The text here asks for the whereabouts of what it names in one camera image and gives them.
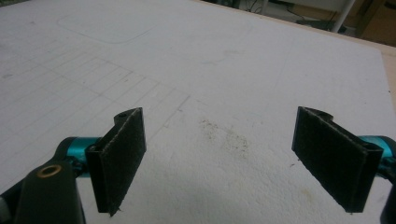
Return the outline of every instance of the white table surface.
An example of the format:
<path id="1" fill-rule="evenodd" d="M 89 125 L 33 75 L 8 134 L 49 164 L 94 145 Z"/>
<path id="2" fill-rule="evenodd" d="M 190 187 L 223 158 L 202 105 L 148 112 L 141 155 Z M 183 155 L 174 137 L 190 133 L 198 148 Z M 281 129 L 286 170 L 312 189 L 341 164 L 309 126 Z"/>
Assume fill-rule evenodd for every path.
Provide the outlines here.
<path id="1" fill-rule="evenodd" d="M 0 190 L 143 106 L 121 211 L 78 180 L 88 223 L 379 222 L 387 181 L 350 215 L 291 151 L 298 105 L 396 136 L 377 49 L 197 1 L 32 0 L 0 7 L 0 75 Z"/>

